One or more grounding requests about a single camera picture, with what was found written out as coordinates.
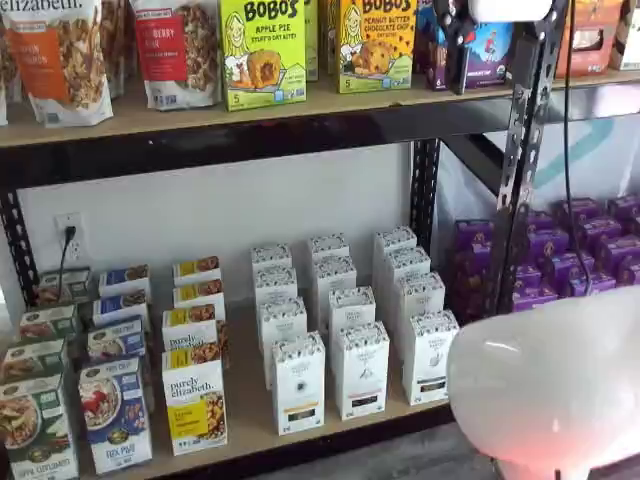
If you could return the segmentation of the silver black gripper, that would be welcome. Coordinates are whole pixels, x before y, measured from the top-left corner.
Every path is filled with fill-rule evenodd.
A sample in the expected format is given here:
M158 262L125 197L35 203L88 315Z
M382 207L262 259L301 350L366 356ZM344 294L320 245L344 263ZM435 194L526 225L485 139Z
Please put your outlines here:
M466 90L466 75L470 42L475 38L473 19L467 0L433 0L438 24L447 37L446 78L450 90L462 95Z

